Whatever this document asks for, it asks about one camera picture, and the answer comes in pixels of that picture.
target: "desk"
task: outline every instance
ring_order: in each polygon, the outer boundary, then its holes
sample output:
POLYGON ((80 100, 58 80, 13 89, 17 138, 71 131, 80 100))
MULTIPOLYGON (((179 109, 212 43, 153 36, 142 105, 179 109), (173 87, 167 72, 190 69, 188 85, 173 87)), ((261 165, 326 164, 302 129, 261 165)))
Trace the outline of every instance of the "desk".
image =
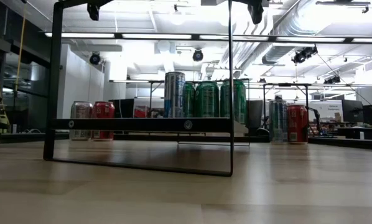
POLYGON ((338 128, 338 135, 347 139, 372 140, 372 128, 338 128))

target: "red can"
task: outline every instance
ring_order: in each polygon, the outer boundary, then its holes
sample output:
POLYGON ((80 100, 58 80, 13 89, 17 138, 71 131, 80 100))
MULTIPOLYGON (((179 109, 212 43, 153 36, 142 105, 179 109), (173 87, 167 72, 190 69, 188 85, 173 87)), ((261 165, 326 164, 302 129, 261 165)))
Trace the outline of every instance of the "red can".
MULTIPOLYGON (((112 102, 98 101, 93 105, 92 118, 114 118, 114 104, 112 102)), ((112 140, 114 132, 96 131, 92 132, 93 140, 112 140)))
POLYGON ((288 113, 288 141, 291 143, 308 142, 308 111, 304 105, 289 105, 288 113))

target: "fluorescent light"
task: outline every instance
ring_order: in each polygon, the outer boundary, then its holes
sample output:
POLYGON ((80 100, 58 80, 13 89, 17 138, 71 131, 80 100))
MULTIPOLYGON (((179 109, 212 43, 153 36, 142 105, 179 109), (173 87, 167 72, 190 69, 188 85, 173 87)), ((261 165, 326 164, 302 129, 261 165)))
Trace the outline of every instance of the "fluorescent light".
POLYGON ((110 80, 111 82, 116 83, 148 83, 147 80, 110 80))
POLYGON ((268 37, 234 35, 233 40, 267 41, 268 37))
POLYGON ((4 93, 12 93, 12 92, 13 92, 13 90, 10 89, 10 88, 3 88, 2 91, 3 91, 4 93))
POLYGON ((124 39, 185 39, 190 40, 189 34, 123 34, 124 39))
POLYGON ((352 42, 372 43, 372 38, 354 38, 352 42))
POLYGON ((314 44, 298 44, 298 43, 273 43, 275 47, 315 47, 314 44))
MULTIPOLYGON (((47 37, 52 37, 51 32, 46 32, 47 37)), ((114 34, 102 33, 62 33, 63 38, 114 38, 114 34)))
POLYGON ((202 40, 228 40, 229 37, 227 35, 200 35, 200 39, 202 40))
POLYGON ((345 38, 337 37, 278 37, 277 41, 284 42, 343 42, 345 38))
MULTIPOLYGON (((156 96, 152 96, 151 98, 152 99, 164 99, 164 97, 156 97, 156 96)), ((137 97, 135 97, 135 99, 150 99, 150 97, 148 97, 148 96, 137 96, 137 97)))

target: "aluminum can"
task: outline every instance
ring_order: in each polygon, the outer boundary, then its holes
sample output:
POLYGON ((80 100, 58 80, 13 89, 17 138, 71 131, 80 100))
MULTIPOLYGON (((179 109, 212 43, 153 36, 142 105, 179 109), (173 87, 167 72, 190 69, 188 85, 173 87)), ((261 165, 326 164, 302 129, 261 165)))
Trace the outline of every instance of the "aluminum can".
POLYGON ((283 100, 272 100, 269 103, 269 137, 271 143, 284 144, 287 137, 287 103, 283 100))
MULTIPOLYGON (((88 119, 92 117, 92 104, 85 101, 74 101, 71 108, 71 119, 88 119)), ((70 139, 87 141, 91 138, 90 130, 70 130, 70 139)))
MULTIPOLYGON (((113 102, 97 101, 93 105, 92 118, 108 119, 114 118, 114 104, 113 102)), ((92 140, 113 140, 114 132, 112 131, 92 131, 92 140)))
POLYGON ((219 117, 219 88, 216 82, 201 82, 196 89, 195 98, 196 118, 219 117))
POLYGON ((185 94, 184 94, 184 117, 194 118, 194 84, 191 82, 186 82, 185 84, 185 94))
MULTIPOLYGON (((225 80, 221 86, 221 118, 230 118, 229 112, 229 92, 230 82, 225 80)), ((233 80, 233 99, 235 121, 240 124, 246 124, 247 99, 246 86, 242 80, 233 80)))
POLYGON ((164 82, 164 117, 183 118, 185 74, 167 72, 164 82))
POLYGON ((308 142, 308 111, 304 105, 289 105, 288 113, 288 141, 295 144, 308 142))

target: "monitor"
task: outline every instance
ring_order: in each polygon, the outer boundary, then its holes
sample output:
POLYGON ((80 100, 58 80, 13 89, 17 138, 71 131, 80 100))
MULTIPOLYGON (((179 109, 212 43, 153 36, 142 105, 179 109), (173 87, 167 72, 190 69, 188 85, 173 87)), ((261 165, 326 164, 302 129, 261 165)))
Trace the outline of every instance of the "monitor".
POLYGON ((342 100, 344 122, 364 122, 363 104, 356 100, 342 100))

